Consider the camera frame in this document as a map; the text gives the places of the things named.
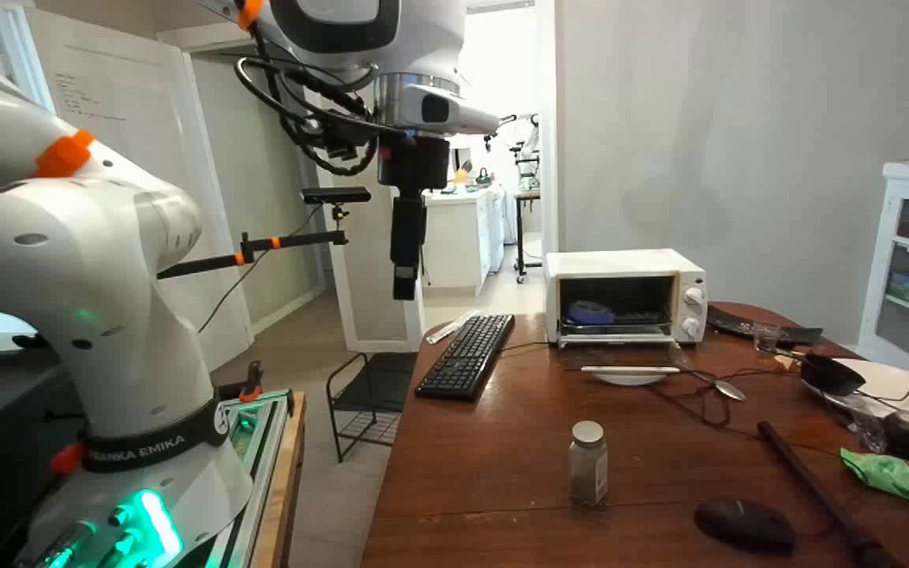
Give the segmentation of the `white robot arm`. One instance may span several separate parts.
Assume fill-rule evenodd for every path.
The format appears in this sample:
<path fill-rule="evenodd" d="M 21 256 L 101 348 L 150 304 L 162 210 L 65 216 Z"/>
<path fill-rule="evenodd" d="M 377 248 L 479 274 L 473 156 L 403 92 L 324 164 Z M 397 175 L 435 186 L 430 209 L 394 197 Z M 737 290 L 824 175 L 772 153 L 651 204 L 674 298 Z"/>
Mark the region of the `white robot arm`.
<path fill-rule="evenodd" d="M 288 51 L 322 96 L 288 114 L 342 157 L 368 153 L 394 188 L 390 292 L 416 292 L 423 197 L 453 132 L 499 117 L 464 101 L 464 0 L 204 0 Z M 0 77 L 0 314 L 47 337 L 85 410 L 75 471 L 26 527 L 21 568 L 172 568 L 253 500 L 200 331 L 159 285 L 190 271 L 202 210 L 94 132 Z"/>

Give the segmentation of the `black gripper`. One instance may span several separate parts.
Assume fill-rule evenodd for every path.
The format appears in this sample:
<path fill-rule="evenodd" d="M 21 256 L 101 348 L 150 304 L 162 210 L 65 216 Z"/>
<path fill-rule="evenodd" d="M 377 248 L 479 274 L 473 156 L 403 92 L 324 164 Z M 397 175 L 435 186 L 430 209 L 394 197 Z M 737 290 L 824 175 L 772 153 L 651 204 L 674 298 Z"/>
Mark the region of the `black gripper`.
<path fill-rule="evenodd" d="M 448 175 L 448 143 L 430 136 L 377 139 L 377 181 L 394 186 L 390 210 L 390 261 L 394 261 L 394 299 L 416 299 L 420 292 L 420 247 L 425 235 L 425 188 L 442 188 Z"/>

